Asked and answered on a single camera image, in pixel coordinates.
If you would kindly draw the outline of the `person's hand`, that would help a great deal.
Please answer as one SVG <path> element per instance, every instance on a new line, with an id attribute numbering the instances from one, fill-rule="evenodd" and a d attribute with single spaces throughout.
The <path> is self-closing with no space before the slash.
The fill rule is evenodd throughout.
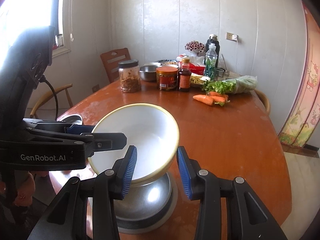
<path id="1" fill-rule="evenodd" d="M 48 171 L 1 171 L 1 203 L 6 207 L 30 206 L 35 192 L 34 177 L 48 174 Z"/>

